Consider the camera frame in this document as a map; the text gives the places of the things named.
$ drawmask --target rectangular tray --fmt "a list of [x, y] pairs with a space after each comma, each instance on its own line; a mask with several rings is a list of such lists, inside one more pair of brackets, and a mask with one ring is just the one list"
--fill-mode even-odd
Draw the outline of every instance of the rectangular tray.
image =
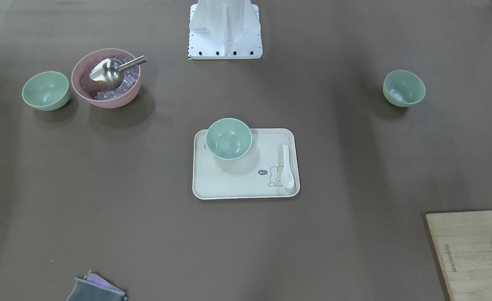
[[[201, 200], [290, 198], [300, 190], [294, 135], [286, 128], [252, 128], [250, 151], [237, 160], [215, 157], [206, 144], [208, 130], [194, 137], [192, 191]], [[283, 144], [289, 145], [294, 187], [281, 183]]]

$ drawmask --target cutting board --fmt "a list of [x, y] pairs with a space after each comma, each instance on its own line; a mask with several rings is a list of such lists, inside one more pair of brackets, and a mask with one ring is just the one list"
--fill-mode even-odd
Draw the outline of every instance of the cutting board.
[[492, 211], [426, 215], [452, 301], [492, 301]]

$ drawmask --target green object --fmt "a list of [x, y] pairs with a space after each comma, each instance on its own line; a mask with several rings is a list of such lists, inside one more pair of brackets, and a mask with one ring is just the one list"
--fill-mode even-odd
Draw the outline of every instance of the green object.
[[425, 94], [422, 80], [409, 71], [395, 70], [383, 82], [383, 95], [397, 107], [410, 107], [422, 101]]
[[53, 111], [70, 99], [70, 84], [64, 74], [46, 71], [33, 76], [23, 86], [21, 97], [25, 103], [42, 111]]
[[218, 158], [235, 160], [244, 156], [251, 147], [250, 128], [235, 118], [214, 122], [207, 132], [207, 147]]

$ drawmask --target folded towel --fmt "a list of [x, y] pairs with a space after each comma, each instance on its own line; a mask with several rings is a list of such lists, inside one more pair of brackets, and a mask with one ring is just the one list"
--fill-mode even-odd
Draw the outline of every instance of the folded towel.
[[97, 274], [88, 272], [83, 279], [75, 280], [76, 286], [66, 301], [127, 301], [122, 290]]

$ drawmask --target white spoon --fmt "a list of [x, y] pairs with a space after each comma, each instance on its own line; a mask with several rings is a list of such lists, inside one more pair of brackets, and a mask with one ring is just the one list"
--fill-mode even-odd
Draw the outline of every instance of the white spoon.
[[292, 175], [292, 171], [290, 170], [290, 160], [289, 160], [289, 145], [283, 145], [283, 176], [281, 177], [281, 181], [283, 182], [283, 186], [286, 189], [291, 189], [294, 187], [294, 176]]

